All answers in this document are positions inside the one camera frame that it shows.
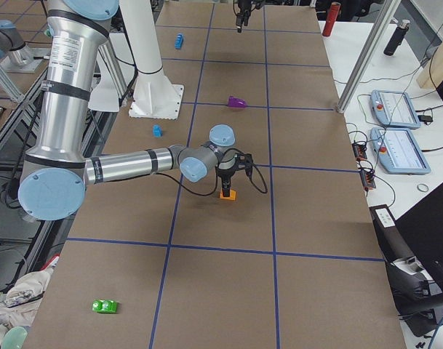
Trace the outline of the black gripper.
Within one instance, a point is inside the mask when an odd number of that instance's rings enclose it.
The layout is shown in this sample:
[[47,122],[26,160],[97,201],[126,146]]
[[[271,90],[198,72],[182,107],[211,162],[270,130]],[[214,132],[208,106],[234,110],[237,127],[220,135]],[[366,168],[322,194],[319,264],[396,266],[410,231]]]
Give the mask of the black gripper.
[[236,29],[238,33],[242,32],[243,26],[248,26],[251,13],[264,6],[264,0],[238,0],[234,2],[234,13],[236,15]]
[[222,185],[222,197],[230,197],[231,195],[231,178],[238,171],[237,166],[232,166],[227,169],[221,169],[220,167],[216,167],[216,174],[221,179]]

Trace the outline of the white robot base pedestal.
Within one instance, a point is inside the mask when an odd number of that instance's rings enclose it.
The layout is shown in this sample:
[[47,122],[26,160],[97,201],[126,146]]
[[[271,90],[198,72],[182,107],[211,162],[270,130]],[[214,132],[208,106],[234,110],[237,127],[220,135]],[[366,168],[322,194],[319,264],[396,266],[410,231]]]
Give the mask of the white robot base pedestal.
[[164,72],[151,3],[122,0],[119,7],[138,72],[129,115],[174,120],[179,115],[184,86],[172,84]]

